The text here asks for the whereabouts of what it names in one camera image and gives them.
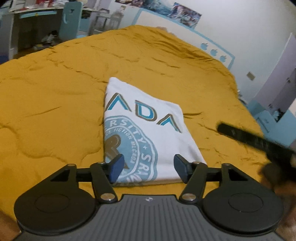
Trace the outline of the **white printed t-shirt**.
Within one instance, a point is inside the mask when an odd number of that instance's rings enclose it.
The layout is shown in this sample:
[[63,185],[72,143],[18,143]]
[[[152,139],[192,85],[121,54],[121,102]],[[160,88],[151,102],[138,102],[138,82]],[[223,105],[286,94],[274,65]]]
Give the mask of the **white printed t-shirt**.
[[157,99],[115,77],[104,102],[104,161],[125,159],[118,186],[180,182],[174,156],[205,160],[184,122],[179,105]]

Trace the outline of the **blue lilac storage cabinet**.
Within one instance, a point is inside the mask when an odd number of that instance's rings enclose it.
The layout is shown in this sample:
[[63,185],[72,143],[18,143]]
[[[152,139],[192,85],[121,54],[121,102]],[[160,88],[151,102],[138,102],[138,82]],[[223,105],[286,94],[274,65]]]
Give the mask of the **blue lilac storage cabinet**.
[[294,34],[290,34],[271,75],[247,108],[267,139],[295,147]]

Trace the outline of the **mustard yellow bed cover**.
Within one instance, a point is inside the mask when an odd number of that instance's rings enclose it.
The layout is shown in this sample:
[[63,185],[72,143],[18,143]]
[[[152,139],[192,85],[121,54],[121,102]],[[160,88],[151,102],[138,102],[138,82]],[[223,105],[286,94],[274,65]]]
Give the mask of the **mustard yellow bed cover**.
[[261,132],[230,71],[171,33],[131,26],[1,65],[1,211],[13,216],[16,199],[64,165],[103,159],[111,77],[180,107],[209,166],[229,162],[259,180],[265,155],[216,132],[220,121]]

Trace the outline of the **white blue headboard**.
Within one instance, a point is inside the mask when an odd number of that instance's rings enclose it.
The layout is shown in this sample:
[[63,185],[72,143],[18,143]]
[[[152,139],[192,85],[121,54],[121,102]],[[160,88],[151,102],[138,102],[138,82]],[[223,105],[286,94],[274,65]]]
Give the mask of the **white blue headboard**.
[[229,70],[234,63],[235,56],[210,38],[153,11],[139,9],[132,24],[146,27],[163,27],[179,39],[203,50],[214,59],[219,60]]

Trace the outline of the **light blue chair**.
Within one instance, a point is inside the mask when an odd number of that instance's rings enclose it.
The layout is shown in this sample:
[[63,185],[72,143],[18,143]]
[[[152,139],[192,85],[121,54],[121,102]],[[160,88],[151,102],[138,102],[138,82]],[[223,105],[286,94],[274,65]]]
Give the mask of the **light blue chair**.
[[87,30],[83,31],[82,34],[79,33],[83,12],[92,13],[91,9],[83,8],[82,2],[72,1],[65,3],[62,11],[60,30],[58,32],[58,38],[62,42],[88,36]]

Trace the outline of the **blue white desk shelving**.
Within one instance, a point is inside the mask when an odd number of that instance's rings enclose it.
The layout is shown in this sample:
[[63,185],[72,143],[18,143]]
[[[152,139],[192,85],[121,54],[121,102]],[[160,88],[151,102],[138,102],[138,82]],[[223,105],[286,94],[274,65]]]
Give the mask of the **blue white desk shelving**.
[[35,1],[7,1],[1,6],[1,63],[58,32],[62,6],[38,8]]

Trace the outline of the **red item on desk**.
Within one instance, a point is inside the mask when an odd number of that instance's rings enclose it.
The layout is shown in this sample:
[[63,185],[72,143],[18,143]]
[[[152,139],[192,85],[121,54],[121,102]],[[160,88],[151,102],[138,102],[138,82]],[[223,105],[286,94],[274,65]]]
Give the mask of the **red item on desk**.
[[38,8],[48,8],[52,7],[55,3],[55,0],[36,0],[35,6]]

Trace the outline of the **beige wall socket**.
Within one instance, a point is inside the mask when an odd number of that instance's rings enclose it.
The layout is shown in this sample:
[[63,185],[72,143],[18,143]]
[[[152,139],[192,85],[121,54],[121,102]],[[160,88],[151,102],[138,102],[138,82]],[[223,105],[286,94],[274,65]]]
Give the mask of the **beige wall socket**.
[[251,72],[248,72],[246,75],[251,81],[255,79],[255,75]]

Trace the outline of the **wall posters strip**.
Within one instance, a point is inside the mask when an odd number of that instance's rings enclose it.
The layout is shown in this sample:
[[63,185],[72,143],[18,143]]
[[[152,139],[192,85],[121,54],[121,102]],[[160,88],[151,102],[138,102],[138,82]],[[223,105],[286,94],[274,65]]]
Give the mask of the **wall posters strip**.
[[190,28],[196,27],[201,18],[201,14],[180,4],[177,1],[115,1],[116,3],[133,6],[137,8],[144,8],[153,11],[160,15],[166,16],[170,19],[176,20],[179,23]]

